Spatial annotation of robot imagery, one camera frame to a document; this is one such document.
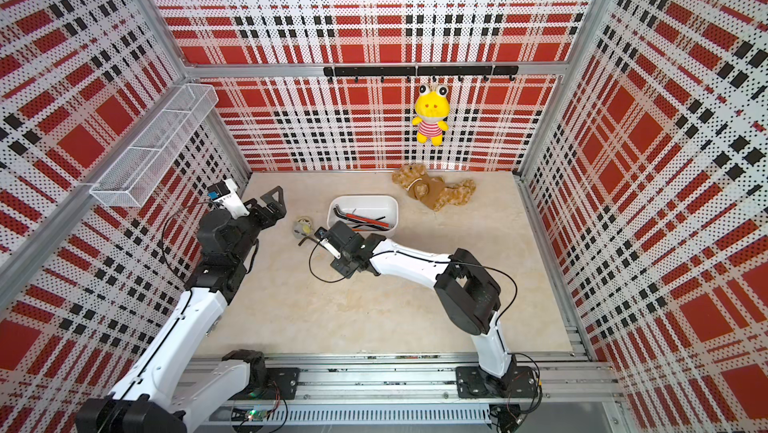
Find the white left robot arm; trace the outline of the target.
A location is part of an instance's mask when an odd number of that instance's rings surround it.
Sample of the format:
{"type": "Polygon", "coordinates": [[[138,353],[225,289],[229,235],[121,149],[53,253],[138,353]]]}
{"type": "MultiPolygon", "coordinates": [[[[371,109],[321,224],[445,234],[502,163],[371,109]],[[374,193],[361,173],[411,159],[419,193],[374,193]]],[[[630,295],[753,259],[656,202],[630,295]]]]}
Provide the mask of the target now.
{"type": "Polygon", "coordinates": [[[235,350],[206,377],[176,391],[202,340],[232,303],[258,250],[259,234],[286,215],[275,187],[242,201],[230,179],[208,191],[215,207],[199,222],[202,257],[179,302],[147,350],[102,398],[87,400],[75,418],[79,432],[193,432],[241,392],[269,389],[262,353],[235,350]]]}

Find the long black hex key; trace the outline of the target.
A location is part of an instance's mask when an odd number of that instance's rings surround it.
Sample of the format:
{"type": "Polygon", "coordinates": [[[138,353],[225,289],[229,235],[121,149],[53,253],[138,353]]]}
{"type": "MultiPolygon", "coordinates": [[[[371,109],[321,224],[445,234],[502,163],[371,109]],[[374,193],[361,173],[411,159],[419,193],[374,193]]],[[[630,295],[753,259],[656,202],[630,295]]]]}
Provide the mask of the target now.
{"type": "Polygon", "coordinates": [[[317,245],[321,245],[323,241],[324,241],[323,239],[318,239],[318,238],[316,238],[314,236],[311,236],[311,235],[310,236],[304,236],[299,241],[298,246],[301,247],[306,242],[312,242],[312,243],[314,243],[317,246],[317,245]]]}

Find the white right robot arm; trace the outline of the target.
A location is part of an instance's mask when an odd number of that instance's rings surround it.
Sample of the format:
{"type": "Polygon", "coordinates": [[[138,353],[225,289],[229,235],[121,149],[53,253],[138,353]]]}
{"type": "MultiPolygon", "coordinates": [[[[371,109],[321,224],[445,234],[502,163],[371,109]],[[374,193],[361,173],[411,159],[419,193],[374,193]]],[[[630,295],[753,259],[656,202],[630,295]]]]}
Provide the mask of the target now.
{"type": "Polygon", "coordinates": [[[520,365],[503,338],[501,287],[470,252],[424,252],[379,234],[362,236],[343,223],[318,229],[314,238],[333,255],[331,267],[344,278],[367,271],[405,279],[436,293],[450,321],[470,336],[478,355],[477,366],[456,369],[461,398],[538,400],[540,374],[520,365]]]}

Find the short black hex key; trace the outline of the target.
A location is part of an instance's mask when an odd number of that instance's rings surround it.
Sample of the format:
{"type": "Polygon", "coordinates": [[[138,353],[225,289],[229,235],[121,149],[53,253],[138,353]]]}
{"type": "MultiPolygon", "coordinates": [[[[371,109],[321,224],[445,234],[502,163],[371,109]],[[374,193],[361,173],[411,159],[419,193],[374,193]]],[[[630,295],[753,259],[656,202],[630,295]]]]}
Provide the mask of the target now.
{"type": "Polygon", "coordinates": [[[333,213],[334,213],[334,215],[337,218],[339,218],[341,220],[344,220],[344,221],[347,221],[347,222],[351,222],[353,224],[357,224],[356,220],[352,219],[349,215],[344,213],[337,205],[334,206],[333,213]]]}

